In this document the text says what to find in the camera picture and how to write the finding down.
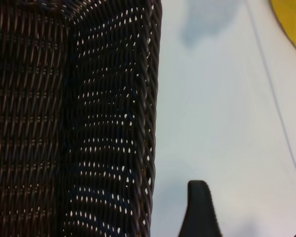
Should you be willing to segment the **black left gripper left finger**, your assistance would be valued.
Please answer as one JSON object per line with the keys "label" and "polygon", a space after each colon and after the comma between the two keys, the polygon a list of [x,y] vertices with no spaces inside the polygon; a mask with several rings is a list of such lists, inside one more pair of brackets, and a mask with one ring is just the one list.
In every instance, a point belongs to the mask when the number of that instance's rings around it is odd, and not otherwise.
{"label": "black left gripper left finger", "polygon": [[180,237],[221,237],[209,186],[201,180],[191,180],[187,186],[187,209]]}

